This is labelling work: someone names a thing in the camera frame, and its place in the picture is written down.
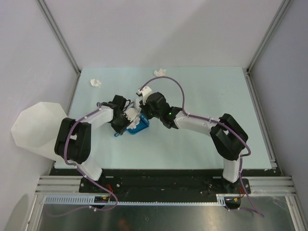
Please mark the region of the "blue plastic dustpan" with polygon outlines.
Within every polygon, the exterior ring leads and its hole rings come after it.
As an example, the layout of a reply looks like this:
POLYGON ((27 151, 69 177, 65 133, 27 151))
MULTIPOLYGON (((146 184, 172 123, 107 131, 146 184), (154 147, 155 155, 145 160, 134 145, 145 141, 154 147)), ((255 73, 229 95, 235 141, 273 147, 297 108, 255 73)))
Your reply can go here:
POLYGON ((128 132, 130 135, 136 135, 137 133, 141 132, 142 130, 148 128, 150 126, 147 124, 144 124, 141 119, 140 119, 140 123, 137 125, 137 127, 135 129, 127 129, 125 128, 123 132, 128 132))

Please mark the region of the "blue plastic hand brush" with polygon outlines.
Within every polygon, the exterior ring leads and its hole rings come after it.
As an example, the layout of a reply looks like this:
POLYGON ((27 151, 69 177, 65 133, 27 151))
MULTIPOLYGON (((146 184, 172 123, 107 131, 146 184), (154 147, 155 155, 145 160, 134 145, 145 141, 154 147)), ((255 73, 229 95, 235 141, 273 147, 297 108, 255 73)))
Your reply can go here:
POLYGON ((144 124, 147 124, 147 125, 150 124, 149 120, 146 118, 146 116, 145 116, 143 113, 141 113, 140 118, 141 118, 141 121, 142 121, 144 124))

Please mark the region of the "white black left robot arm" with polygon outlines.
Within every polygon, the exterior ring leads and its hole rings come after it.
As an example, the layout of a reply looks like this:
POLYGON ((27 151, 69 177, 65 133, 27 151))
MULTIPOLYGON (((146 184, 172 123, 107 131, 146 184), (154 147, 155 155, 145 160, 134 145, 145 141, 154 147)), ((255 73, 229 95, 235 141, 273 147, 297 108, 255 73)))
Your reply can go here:
POLYGON ((91 156, 92 132, 110 124, 115 133, 122 135, 140 115, 132 103, 126 106, 126 102, 126 98, 115 95, 112 101, 98 102, 94 111, 78 120, 64 118, 59 128, 55 154, 68 166, 75 166, 85 178, 91 179, 89 186, 98 193, 106 188, 106 180, 101 177, 102 168, 91 156))

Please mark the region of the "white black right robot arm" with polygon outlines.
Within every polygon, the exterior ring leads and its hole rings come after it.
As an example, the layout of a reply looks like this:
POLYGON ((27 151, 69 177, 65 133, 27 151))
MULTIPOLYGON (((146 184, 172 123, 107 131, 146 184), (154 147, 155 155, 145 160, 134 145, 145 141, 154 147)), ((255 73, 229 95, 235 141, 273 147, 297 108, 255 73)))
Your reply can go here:
POLYGON ((233 193, 240 183, 242 170, 240 154, 247 149, 248 135, 230 115, 224 114, 218 120, 191 115, 180 107, 170 106, 164 95, 151 89, 139 90, 139 106, 147 119, 157 118, 168 129, 187 129, 209 136, 220 156, 223 157, 222 188, 233 193))

